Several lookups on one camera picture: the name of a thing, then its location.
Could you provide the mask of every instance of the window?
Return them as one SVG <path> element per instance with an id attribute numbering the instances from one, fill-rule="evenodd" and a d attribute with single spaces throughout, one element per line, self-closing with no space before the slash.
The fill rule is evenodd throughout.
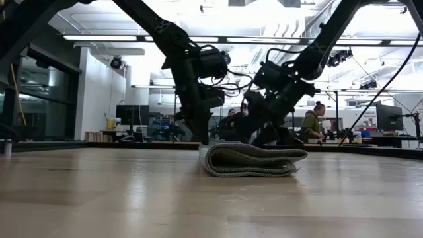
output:
<path id="1" fill-rule="evenodd" d="M 61 100 L 70 100 L 70 83 L 68 74 L 47 63 L 31 57 L 22 59 L 21 89 Z"/>
<path id="2" fill-rule="evenodd" d="M 17 110 L 14 129 L 26 139 L 44 141 L 72 136 L 66 130 L 67 105 L 24 94 L 19 94 L 19 101 L 24 116 Z"/>
<path id="3" fill-rule="evenodd" d="M 3 113 L 3 105 L 5 104 L 5 95 L 0 93 L 0 118 L 1 114 Z"/>

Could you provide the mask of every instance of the green jacket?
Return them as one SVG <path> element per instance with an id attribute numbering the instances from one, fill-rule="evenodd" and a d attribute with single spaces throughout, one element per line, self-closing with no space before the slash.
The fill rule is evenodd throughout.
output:
<path id="1" fill-rule="evenodd" d="M 313 111 L 305 113 L 303 123 L 301 124 L 301 131 L 311 134 L 311 132 L 320 133 L 320 124 L 317 115 Z"/>

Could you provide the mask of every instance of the fluorescent light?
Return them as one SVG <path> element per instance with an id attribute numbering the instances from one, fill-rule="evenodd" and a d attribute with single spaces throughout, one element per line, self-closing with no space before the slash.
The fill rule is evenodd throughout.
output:
<path id="1" fill-rule="evenodd" d="M 259 42 L 259 43 L 275 43 L 275 44 L 298 44 L 299 39 L 281 39 L 281 38 L 228 38 L 228 42 L 234 42 L 234 43 L 253 43 L 253 42 Z"/>
<path id="2" fill-rule="evenodd" d="M 138 89 L 174 89 L 174 86 L 170 85 L 132 85 L 132 87 Z"/>
<path id="3" fill-rule="evenodd" d="M 321 92 L 333 92 L 338 91 L 339 93 L 377 93 L 380 89 L 320 89 Z M 397 90 L 397 89 L 385 89 L 382 93 L 423 93 L 423 90 Z"/>
<path id="4" fill-rule="evenodd" d="M 157 105 L 162 105 L 162 106 L 174 106 L 174 103 L 170 103 L 170 102 L 159 102 L 157 103 Z"/>
<path id="5" fill-rule="evenodd" d="M 416 43 L 415 40 L 393 40 L 391 41 L 391 43 L 389 43 L 390 45 L 405 45 L 405 46 L 413 46 L 414 43 Z M 423 46 L 423 42 L 419 41 L 418 43 L 419 46 Z"/>
<path id="6" fill-rule="evenodd" d="M 194 36 L 190 37 L 193 42 L 217 42 L 219 40 L 218 37 L 201 37 L 201 36 Z"/>
<path id="7" fill-rule="evenodd" d="M 378 45 L 381 44 L 381 40 L 344 40 L 339 39 L 337 45 Z"/>
<path id="8" fill-rule="evenodd" d="M 63 37 L 74 41 L 137 41 L 137 36 L 66 35 Z"/>

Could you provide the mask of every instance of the yellow container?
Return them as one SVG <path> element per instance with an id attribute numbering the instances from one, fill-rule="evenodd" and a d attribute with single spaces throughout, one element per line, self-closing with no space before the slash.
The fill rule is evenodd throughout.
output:
<path id="1" fill-rule="evenodd" d="M 114 118 L 107 119 L 107 130 L 114 130 Z"/>

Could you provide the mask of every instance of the gray towel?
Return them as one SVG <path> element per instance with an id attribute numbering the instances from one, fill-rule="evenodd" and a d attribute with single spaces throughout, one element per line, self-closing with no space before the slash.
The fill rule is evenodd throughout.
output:
<path id="1" fill-rule="evenodd" d="M 268 150 L 212 139 L 199 150 L 201 164 L 217 177 L 285 177 L 297 171 L 295 162 L 308 156 L 300 149 Z"/>

